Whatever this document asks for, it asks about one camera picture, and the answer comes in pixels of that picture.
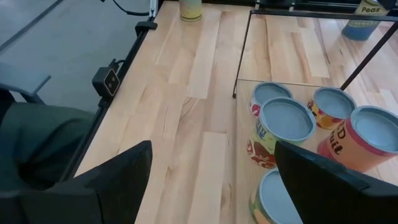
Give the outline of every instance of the black cable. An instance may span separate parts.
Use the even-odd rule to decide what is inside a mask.
[[[131,12],[131,11],[127,11],[127,10],[123,9],[115,0],[113,0],[113,2],[116,4],[116,6],[118,8],[120,8],[120,10],[125,12],[127,15],[130,15],[130,16],[149,16],[149,12]]]

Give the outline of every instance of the chair armrest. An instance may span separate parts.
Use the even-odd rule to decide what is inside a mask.
[[[12,65],[0,62],[0,88],[16,91],[27,96],[36,96],[36,93],[51,78],[50,75],[20,70]]]

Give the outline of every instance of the can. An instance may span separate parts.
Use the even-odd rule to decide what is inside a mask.
[[[312,111],[317,126],[335,129],[355,110],[355,101],[339,88],[323,87],[315,91],[307,107]]]
[[[315,118],[305,105],[288,97],[274,98],[261,106],[246,150],[259,166],[274,168],[276,141],[300,145],[312,136],[315,128]]]
[[[274,82],[262,82],[257,84],[256,87],[254,87],[249,105],[250,113],[258,117],[262,104],[273,98],[283,96],[293,98],[292,92],[282,84]]]
[[[317,152],[365,172],[398,154],[398,117],[375,106],[360,106],[319,145]]]
[[[201,0],[180,0],[180,18],[195,22],[201,19]]]
[[[377,0],[362,0],[354,14],[385,16],[388,12]],[[365,41],[369,39],[379,23],[379,21],[350,20],[341,33],[351,40]]]
[[[249,210],[257,224],[303,223],[278,169],[271,169],[261,179],[250,196]]]

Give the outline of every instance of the light blue can lid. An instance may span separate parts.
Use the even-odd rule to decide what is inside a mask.
[[[274,82],[262,82],[254,87],[253,98],[259,105],[277,97],[293,98],[293,94],[282,84]]]
[[[261,205],[272,221],[278,224],[303,223],[280,177],[278,168],[271,169],[265,174],[259,190]]]
[[[322,112],[339,119],[348,118],[355,110],[355,102],[339,88],[322,87],[315,91],[314,102]]]
[[[398,117],[376,106],[360,106],[351,114],[355,132],[371,146],[398,153]]]
[[[279,139],[300,142],[308,139],[316,128],[312,112],[301,102],[280,97],[261,107],[261,123]]]

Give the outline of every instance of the can label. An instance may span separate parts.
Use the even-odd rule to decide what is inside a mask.
[[[258,189],[254,190],[250,195],[249,210],[251,216],[257,224],[274,223],[261,205]]]
[[[268,131],[258,118],[247,145],[250,158],[264,168],[276,167],[274,158],[276,141],[275,136]]]
[[[362,0],[354,14],[365,16],[385,16],[388,12],[389,11],[385,10],[377,1]],[[377,26],[379,23],[379,21],[350,20],[347,25],[351,27],[372,27]]]
[[[312,115],[314,115],[315,120],[317,121],[317,126],[320,128],[333,130],[343,121],[342,119],[334,118],[325,114],[321,109],[319,109],[313,99],[308,102],[307,107],[311,110]]]
[[[180,0],[180,16],[184,21],[200,20],[201,0]]]
[[[329,159],[360,172],[365,172],[395,156],[395,154],[377,149],[363,140],[353,129],[349,118],[338,125],[318,145],[317,151]]]
[[[258,117],[260,114],[260,105],[255,101],[254,98],[251,98],[250,105],[249,105],[250,113],[253,114],[253,116]]]

